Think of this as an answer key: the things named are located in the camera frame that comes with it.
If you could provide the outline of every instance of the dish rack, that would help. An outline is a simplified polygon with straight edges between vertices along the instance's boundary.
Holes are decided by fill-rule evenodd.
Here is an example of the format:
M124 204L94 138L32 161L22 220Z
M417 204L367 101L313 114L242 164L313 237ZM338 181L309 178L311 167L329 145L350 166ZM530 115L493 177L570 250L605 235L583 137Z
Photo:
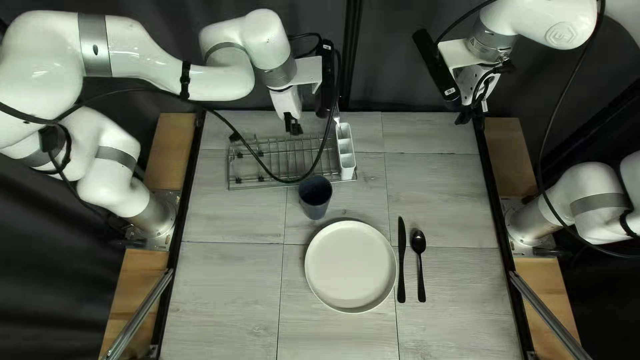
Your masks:
M322 175L332 183L358 179L351 128L348 123L342 123L339 127L340 131L335 136L327 138L322 156L313 171L314 175ZM288 139L258 139L254 135L252 141L247 140L247 144L274 175L280 179L295 179L311 168L322 141L321 135L291 136ZM242 143L229 145L227 183L229 190L298 185L271 178Z

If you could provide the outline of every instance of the metal rail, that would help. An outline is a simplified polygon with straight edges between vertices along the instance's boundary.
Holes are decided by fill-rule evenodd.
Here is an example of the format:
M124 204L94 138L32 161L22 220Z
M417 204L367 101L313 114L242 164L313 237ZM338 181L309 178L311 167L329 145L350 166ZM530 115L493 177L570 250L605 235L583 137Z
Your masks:
M149 310L151 310L156 300L160 298L160 295L162 295L164 289L169 285L171 279L173 279L173 269L168 269L162 278L158 280L151 292L147 294L147 297L145 297L145 300L143 300L129 322L127 322L127 325L120 331L116 340L113 341L113 344L111 344L107 352L102 356L102 360L118 360L120 358L140 328L140 325L142 325L142 322L145 321Z
M571 333L562 325L545 303L540 300L536 295L536 292L529 287L527 282L524 281L524 279L515 271L510 271L509 277L511 278L511 283L522 294L522 297L531 304L531 307L536 310L538 315L540 315L545 324L549 326L549 329L554 332L558 340L560 340L567 351L569 351L571 356L577 360L592 360L591 356L584 351L578 341L575 340Z

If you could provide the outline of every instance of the silver metal band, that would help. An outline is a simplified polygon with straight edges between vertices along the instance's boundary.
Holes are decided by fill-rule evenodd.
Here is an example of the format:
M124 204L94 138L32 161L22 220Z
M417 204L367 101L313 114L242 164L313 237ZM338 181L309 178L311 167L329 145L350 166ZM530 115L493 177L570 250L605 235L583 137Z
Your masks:
M539 200L540 198L533 200L506 219L507 231L511 237L525 245L538 245L545 236L561 227L545 218L538 206Z
M62 151L62 148L64 148L65 144L67 143L65 141L65 132L59 127L56 127L56 129L58 130L58 143L56 144L56 148L53 149L53 151L51 152L54 158L58 156L60 151ZM51 159L49 158L49 154L47 154L46 152L43 152L40 149L32 152L30 155L25 156L24 158L17 159L17 160L27 165L28 167L41 167L42 165L45 165L51 162Z
M240 49L244 51L247 55L249 55L249 53L246 52L246 49L240 44L237 44L235 42L221 42L216 45L213 45L209 50L207 50L207 52L204 54L204 62L207 62L211 54L215 53L217 50L224 49L226 47L235 47L236 49Z
M602 208L628 208L627 198L622 193L599 193L583 197L571 203L571 213L576 216Z
M511 52L511 46L518 35L502 35L487 28L478 17L472 35L467 41L467 49L478 58L493 63Z
M136 168L137 161L133 156L127 154L126 152L120 149L116 149L114 147L99 146L98 152L96 153L95 157L97 159L115 161L129 168L129 170L131 171L135 170Z
M149 237L161 236L171 229L175 221L175 209L151 193L147 207L140 214L125 219Z
M258 74L262 83L267 87L277 88L284 86L293 80L298 68L296 66L296 60L289 57L282 63L282 65L269 70L263 70L255 68L255 72Z
M104 15L78 13L78 31L86 75L111 77L111 59Z

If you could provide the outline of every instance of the wire dish rack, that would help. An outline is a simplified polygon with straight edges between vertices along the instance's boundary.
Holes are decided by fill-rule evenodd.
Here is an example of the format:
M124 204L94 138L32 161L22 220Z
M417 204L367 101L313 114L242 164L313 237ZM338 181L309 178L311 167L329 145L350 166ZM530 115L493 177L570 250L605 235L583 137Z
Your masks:
M262 162L280 179L295 179L307 173L313 164L322 136L302 135L288 139L260 139L254 135L253 141L247 141L258 154ZM351 179L340 178L340 163L336 138L327 138L320 161L313 171L332 183L355 181L358 174L354 171ZM274 188L279 186L297 186L297 183L285 184L267 175L242 143L232 143L227 153L227 182L229 190Z

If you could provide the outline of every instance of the gray wood-grain tile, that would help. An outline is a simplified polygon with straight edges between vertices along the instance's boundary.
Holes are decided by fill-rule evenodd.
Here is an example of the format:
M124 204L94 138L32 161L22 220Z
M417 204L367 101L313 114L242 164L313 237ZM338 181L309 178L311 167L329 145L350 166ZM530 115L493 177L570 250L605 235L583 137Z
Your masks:
M394 294L368 313L338 313L311 292L304 254L284 245L278 360L397 360Z
M245 138L288 138L284 122L275 111L219 111ZM341 113L341 122L351 124L351 134L356 151L383 152L382 119L379 112ZM299 120L304 136L323 134L326 119L319 119L313 112L304 112ZM227 149L231 130L212 113L207 114L201 149Z
M406 302L396 303L402 360L522 358L498 249L431 247L422 262L425 303L408 247Z
M477 154L473 124L458 113L382 113L385 152Z
M183 243L161 357L275 359L282 246Z
M287 188L227 190L226 150L201 150L183 241L282 243Z
M480 158L473 154L385 154L392 244L397 217L427 246L497 247Z
M285 243L306 244L319 227L340 218L355 218L366 222L389 239L385 155L358 152L356 164L358 180L333 184L333 196L326 215L321 220L307 218L299 204L298 189L289 188Z

